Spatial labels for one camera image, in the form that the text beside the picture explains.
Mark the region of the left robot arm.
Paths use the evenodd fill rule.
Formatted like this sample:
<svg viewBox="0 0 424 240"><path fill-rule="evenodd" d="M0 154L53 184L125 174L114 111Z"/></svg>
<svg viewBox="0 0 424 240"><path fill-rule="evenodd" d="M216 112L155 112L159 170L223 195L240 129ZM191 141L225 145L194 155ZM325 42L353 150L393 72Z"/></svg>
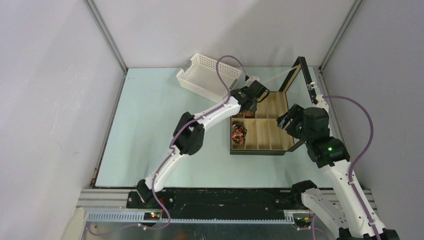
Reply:
<svg viewBox="0 0 424 240"><path fill-rule="evenodd" d="M203 146L205 133L223 120L245 111L253 111L256 105L270 94L258 80L234 90L227 90L221 102L207 110L191 114L185 112L174 130L169 144L169 152L163 162L146 178L140 180L135 188L138 201L145 208L153 208L160 202L157 192L179 163L179 160L196 154Z"/></svg>

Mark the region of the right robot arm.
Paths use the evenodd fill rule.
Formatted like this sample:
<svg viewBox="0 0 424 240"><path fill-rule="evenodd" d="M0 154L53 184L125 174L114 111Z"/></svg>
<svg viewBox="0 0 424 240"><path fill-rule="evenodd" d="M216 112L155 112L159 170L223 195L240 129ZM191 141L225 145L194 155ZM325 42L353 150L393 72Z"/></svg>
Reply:
<svg viewBox="0 0 424 240"><path fill-rule="evenodd" d="M332 182L340 206L326 200L310 180L292 186L291 204L310 209L338 240L398 240L379 219L351 170L344 143L330 134L328 110L294 104L277 118L278 127L305 143L311 161Z"/></svg>

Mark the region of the colourful patterned tie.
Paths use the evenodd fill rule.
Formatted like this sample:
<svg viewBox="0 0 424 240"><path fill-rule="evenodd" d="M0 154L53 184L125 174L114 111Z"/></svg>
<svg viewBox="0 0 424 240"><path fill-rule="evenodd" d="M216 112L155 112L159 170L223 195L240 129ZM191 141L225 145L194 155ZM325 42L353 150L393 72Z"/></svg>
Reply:
<svg viewBox="0 0 424 240"><path fill-rule="evenodd" d="M255 119L256 118L256 113L254 111L245 111L243 114L244 114L245 119Z"/></svg>

